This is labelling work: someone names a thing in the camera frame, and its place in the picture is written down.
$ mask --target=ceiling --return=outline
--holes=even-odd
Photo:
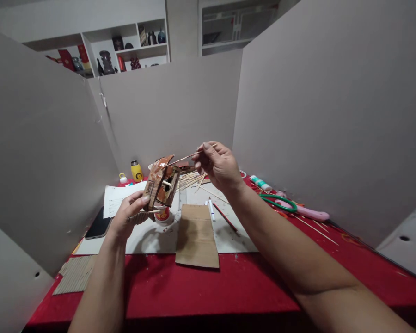
[[[0,8],[15,7],[19,5],[26,5],[32,2],[41,2],[46,0],[0,0]]]

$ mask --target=white pen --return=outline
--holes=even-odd
[[[211,197],[208,197],[208,202],[209,202],[209,210],[211,212],[211,218],[213,219],[213,222],[216,222],[216,218],[214,217],[213,202],[211,201]]]

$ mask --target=green scissors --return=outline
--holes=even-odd
[[[272,205],[276,206],[277,208],[280,208],[280,209],[285,210],[285,211],[290,212],[290,213],[295,213],[295,212],[297,212],[297,206],[296,206],[296,204],[295,204],[293,201],[288,200],[287,198],[280,197],[280,196],[275,196],[275,195],[272,195],[272,194],[261,194],[261,195],[260,195],[260,197],[261,197],[263,200],[265,200],[266,202],[268,202],[268,203],[270,203],[270,204],[272,204]],[[279,204],[275,203],[274,201],[271,201],[271,200],[267,199],[268,197],[272,197],[272,198],[276,198],[276,199],[279,199],[279,200],[285,201],[285,202],[286,202],[286,203],[288,203],[288,204],[289,204],[292,208],[287,208],[287,207],[284,207],[284,206],[280,206]]]

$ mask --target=smartphone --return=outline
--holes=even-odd
[[[98,212],[94,222],[85,235],[85,239],[104,237],[111,224],[112,217],[103,218],[103,207]]]

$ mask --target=red book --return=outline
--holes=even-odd
[[[73,58],[71,57],[71,54],[68,52],[68,50],[59,50],[59,54],[63,66],[75,72]]]

